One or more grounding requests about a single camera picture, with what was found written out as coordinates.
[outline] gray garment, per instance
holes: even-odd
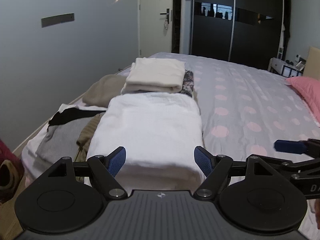
[[[108,107],[110,100],[120,95],[125,80],[120,75],[106,75],[84,93],[82,101],[89,106]]]
[[[49,126],[36,155],[52,164],[64,156],[69,156],[74,161],[79,150],[77,139],[91,119],[92,117],[86,117],[63,125]]]

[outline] bed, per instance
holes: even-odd
[[[300,96],[286,85],[284,77],[191,55],[157,53],[152,57],[184,61],[186,70],[193,71],[203,143],[213,155],[225,154],[236,161],[244,161],[251,154],[293,162],[311,159],[273,149],[277,139],[320,139],[320,128]],[[127,76],[129,71],[126,69],[120,75]],[[48,166],[32,153],[36,144],[34,140],[22,152],[22,161],[31,179],[38,177]],[[241,179],[233,178],[231,183]],[[300,231],[309,239],[320,239],[311,207],[312,204],[308,205]]]

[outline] black wardrobe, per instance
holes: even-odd
[[[267,69],[282,18],[283,0],[194,0],[191,54]]]

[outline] gray ribbed panel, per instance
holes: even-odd
[[[188,191],[134,191],[112,201],[95,222],[76,232],[42,236],[26,231],[18,240],[303,240],[298,232],[256,236],[229,225],[211,202]]]

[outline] black door handle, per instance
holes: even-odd
[[[167,12],[166,13],[160,13],[160,15],[166,15],[166,19],[169,23],[169,14],[170,14],[170,8],[167,8]]]

